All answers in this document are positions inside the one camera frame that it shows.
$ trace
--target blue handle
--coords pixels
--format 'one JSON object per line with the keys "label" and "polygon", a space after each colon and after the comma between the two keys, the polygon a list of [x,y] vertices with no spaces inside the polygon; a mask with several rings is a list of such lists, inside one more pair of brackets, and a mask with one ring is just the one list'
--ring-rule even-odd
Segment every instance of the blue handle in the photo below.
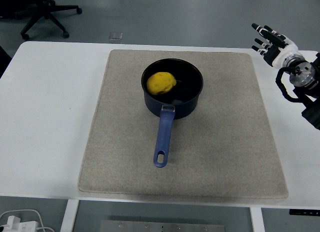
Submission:
{"label": "blue handle", "polygon": [[[158,136],[156,138],[155,151],[153,156],[153,163],[159,168],[166,166],[168,162],[171,128],[175,118],[175,114],[176,112],[174,106],[162,106],[162,109],[160,111]],[[158,161],[159,155],[163,156],[162,162]]]}

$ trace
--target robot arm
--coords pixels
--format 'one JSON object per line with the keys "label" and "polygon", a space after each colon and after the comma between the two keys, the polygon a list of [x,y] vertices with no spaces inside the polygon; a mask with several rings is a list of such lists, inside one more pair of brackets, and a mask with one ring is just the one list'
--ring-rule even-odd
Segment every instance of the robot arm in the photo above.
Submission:
{"label": "robot arm", "polygon": [[[253,45],[252,49],[257,51],[268,65],[279,69],[276,84],[282,95],[290,102],[303,103],[306,109],[302,116],[316,129],[320,130],[320,53],[314,62],[308,62],[298,51],[298,47],[289,38],[265,25],[253,23],[252,27],[267,40],[266,42],[256,38],[254,41],[262,48]],[[293,92],[297,98],[288,95],[287,90],[281,82],[284,73],[289,74],[289,81],[294,85]]]}

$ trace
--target saucepan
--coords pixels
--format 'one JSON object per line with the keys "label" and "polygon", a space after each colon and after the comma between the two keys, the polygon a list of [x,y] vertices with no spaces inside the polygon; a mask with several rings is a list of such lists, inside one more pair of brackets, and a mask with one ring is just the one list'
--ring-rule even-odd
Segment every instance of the saucepan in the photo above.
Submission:
{"label": "saucepan", "polygon": [[[172,74],[176,85],[167,93],[153,95],[148,92],[147,81],[158,72]],[[160,117],[153,156],[156,167],[166,166],[173,121],[188,116],[196,108],[203,84],[200,71],[193,64],[182,59],[161,59],[144,70],[141,85],[145,105],[154,115]]]}

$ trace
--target lemon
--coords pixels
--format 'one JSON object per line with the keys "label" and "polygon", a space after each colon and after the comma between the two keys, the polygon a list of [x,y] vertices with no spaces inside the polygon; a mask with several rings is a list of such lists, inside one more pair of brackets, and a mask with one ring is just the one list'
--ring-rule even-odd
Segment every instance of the lemon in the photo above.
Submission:
{"label": "lemon", "polygon": [[148,92],[152,95],[168,93],[177,81],[169,72],[158,72],[153,74],[146,82]]}

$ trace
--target metal plate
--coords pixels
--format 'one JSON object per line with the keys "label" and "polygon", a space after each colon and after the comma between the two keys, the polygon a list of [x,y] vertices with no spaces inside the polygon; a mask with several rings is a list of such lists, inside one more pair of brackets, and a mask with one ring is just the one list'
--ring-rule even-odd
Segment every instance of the metal plate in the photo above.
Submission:
{"label": "metal plate", "polygon": [[224,225],[102,220],[100,232],[225,232]]}
{"label": "metal plate", "polygon": [[122,32],[111,32],[109,39],[110,40],[121,40],[122,39]]}

